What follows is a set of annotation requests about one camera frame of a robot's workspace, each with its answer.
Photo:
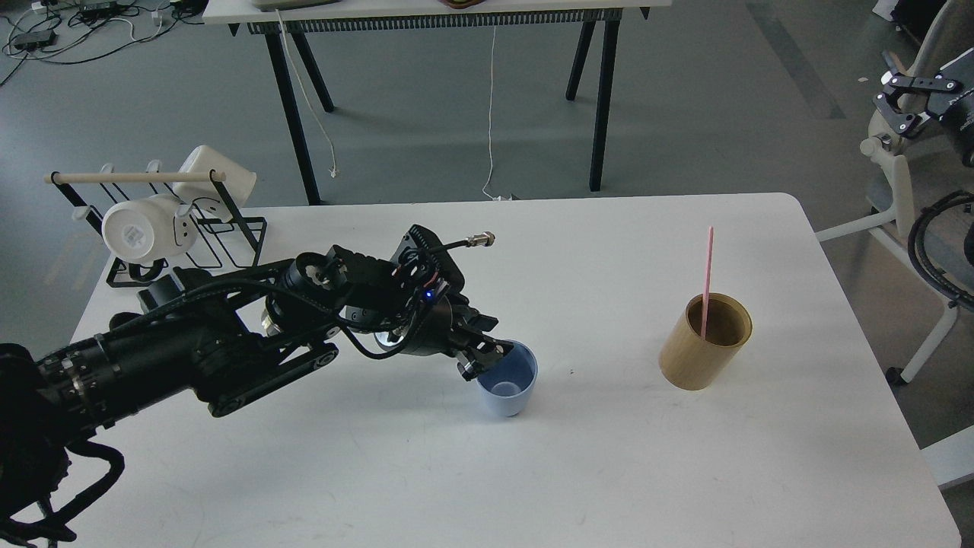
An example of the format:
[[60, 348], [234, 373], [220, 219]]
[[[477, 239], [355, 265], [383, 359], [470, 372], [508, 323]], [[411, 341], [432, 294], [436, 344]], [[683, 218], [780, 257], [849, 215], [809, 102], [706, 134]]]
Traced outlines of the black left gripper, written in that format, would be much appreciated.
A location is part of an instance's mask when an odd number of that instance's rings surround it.
[[352, 346], [368, 358], [403, 354], [457, 358], [464, 381], [492, 370], [514, 350], [514, 341], [491, 340], [476, 345], [497, 327], [497, 317], [482, 314], [462, 294], [422, 295], [403, 314], [383, 316], [362, 307], [345, 307], [337, 314], [338, 326]]

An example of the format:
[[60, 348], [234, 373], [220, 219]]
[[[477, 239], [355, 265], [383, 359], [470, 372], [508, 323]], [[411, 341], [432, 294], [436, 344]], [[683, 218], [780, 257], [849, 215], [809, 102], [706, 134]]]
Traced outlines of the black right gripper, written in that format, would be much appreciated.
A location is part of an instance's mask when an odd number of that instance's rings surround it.
[[973, 167], [973, 75], [959, 72], [956, 81], [947, 78], [908, 76], [895, 53], [883, 51], [890, 79], [873, 96], [874, 106], [892, 131], [905, 139], [916, 139], [925, 130], [925, 94], [946, 94], [940, 125], [965, 167]]

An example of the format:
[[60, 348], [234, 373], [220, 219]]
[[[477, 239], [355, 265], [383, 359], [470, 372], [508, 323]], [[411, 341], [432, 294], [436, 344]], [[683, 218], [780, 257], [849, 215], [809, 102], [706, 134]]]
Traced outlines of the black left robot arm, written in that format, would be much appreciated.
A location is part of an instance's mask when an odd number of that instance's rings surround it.
[[115, 485], [124, 457], [94, 443], [109, 428], [183, 390], [215, 417], [236, 412], [338, 355], [458, 360], [466, 381], [514, 344], [462, 295], [449, 245], [407, 245], [392, 260], [334, 246], [229, 274], [175, 268], [139, 292], [143, 313], [36, 360], [2, 347], [2, 539], [53, 546]]

